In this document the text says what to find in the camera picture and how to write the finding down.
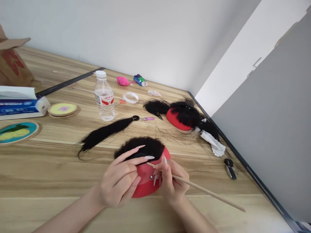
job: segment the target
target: pink scissors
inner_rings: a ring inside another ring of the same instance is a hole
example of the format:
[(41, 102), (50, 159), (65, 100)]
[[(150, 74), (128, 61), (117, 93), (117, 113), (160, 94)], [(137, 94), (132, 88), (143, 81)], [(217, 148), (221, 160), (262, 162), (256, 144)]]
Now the pink scissors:
[(120, 103), (117, 103), (115, 106), (117, 106), (119, 104), (126, 104), (126, 101), (124, 99), (122, 99), (122, 100), (120, 100)]
[(154, 117), (143, 117), (143, 118), (140, 118), (141, 120), (154, 120), (155, 118)]

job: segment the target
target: forearm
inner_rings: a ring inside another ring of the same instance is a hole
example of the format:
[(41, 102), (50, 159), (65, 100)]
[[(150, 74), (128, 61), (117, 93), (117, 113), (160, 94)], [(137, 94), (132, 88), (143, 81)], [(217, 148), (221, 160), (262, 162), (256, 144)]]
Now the forearm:
[(176, 204), (172, 205), (180, 217), (187, 233), (217, 233), (214, 226), (204, 215), (188, 200), (186, 196)]
[(76, 200), (33, 233), (78, 233), (104, 206), (100, 204), (97, 186)]

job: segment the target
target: wrist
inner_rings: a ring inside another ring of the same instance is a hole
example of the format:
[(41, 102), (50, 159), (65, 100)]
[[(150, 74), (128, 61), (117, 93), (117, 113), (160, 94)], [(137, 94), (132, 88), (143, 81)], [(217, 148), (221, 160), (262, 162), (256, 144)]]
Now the wrist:
[(182, 195), (180, 198), (169, 201), (169, 205), (176, 210), (177, 208), (181, 208), (188, 201), (185, 195)]
[(103, 202), (101, 192), (100, 192), (100, 183), (97, 183), (89, 190), (90, 196), (94, 203), (94, 206), (100, 210), (104, 209), (106, 206)]

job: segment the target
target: small package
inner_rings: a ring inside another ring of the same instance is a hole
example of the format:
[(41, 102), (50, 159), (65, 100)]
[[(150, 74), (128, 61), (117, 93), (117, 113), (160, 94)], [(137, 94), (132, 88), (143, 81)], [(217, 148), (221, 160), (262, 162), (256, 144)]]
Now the small package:
[(140, 74), (134, 76), (134, 82), (138, 83), (140, 86), (148, 86), (148, 81), (146, 81)]
[(27, 41), (30, 38), (8, 39), (0, 25), (0, 85), (30, 86), (33, 75), (14, 49)]
[(0, 86), (0, 120), (43, 117), (50, 105), (32, 87)]
[(149, 91), (148, 91), (148, 95), (161, 96), (160, 93), (158, 93), (157, 91), (153, 91), (153, 90), (149, 90)]

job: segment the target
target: round wooden coaster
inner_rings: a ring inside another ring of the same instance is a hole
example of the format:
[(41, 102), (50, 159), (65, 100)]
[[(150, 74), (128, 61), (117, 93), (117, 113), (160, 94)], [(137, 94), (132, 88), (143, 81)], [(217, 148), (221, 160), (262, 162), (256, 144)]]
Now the round wooden coaster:
[(68, 115), (68, 116), (53, 116), (53, 115), (51, 115), (51, 114), (49, 114), (49, 116), (52, 117), (52, 118), (57, 118), (57, 119), (65, 119), (65, 118), (73, 117), (73, 116), (75, 116), (75, 115), (77, 115), (77, 114), (78, 114), (78, 111), (76, 111), (76, 112), (74, 112), (73, 114)]
[(74, 114), (78, 106), (73, 103), (58, 103), (49, 107), (48, 112), (55, 117), (65, 117)]
[(26, 141), (37, 135), (39, 125), (34, 122), (22, 122), (0, 129), (0, 146), (9, 146)]

